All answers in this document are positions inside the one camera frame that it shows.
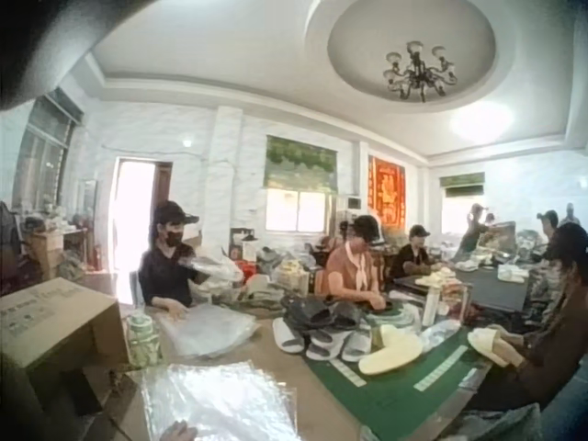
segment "cardboard box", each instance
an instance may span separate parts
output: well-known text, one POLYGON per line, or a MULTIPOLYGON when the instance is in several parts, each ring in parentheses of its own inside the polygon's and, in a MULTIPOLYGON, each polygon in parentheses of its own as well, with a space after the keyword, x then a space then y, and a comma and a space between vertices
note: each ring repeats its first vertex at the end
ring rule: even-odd
POLYGON ((2 352, 22 368, 41 364, 69 339, 90 346, 100 364, 128 361, 119 303, 63 278, 1 298, 0 316, 2 352))

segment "ceiling molding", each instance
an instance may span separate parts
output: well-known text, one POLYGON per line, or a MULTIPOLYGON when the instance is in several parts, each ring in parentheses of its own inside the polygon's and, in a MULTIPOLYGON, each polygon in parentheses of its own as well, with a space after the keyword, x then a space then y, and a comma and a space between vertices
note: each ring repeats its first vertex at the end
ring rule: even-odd
POLYGON ((234 105, 242 107, 264 107, 277 112, 284 112, 303 119, 327 124, 339 130, 344 130, 354 140, 359 138, 364 141, 372 141, 384 145, 392 149, 390 153, 400 153, 412 163, 419 165, 428 164, 426 157, 421 154, 415 153, 371 130, 366 130, 345 120, 269 96, 192 82, 140 78, 108 78, 104 75, 96 58, 91 53, 78 63, 72 74, 77 83, 88 95, 106 101, 149 101, 156 99, 167 104, 189 105, 190 103, 194 103, 192 105, 197 106, 198 98, 205 98, 207 103, 226 105, 234 103, 234 105))
POLYGON ((434 154, 428 156, 428 159, 430 168, 438 168, 558 150, 569 150, 564 135, 549 135, 528 140, 485 145, 450 153, 434 154))
POLYGON ((496 54, 491 70, 473 87, 443 100, 419 103, 418 106, 402 102, 394 102, 380 96, 373 96, 358 91, 348 84, 335 71, 328 54, 328 42, 334 25, 341 15, 358 0, 322 1, 312 4, 306 19, 304 35, 307 64, 312 71, 320 75, 322 83, 336 94, 346 94, 351 99, 373 97, 376 105, 385 105, 388 112, 401 113, 434 113, 453 110, 476 102, 492 92, 511 72, 515 64, 519 36, 516 23, 504 6, 505 0, 468 0, 475 5, 490 22, 496 42, 496 54))

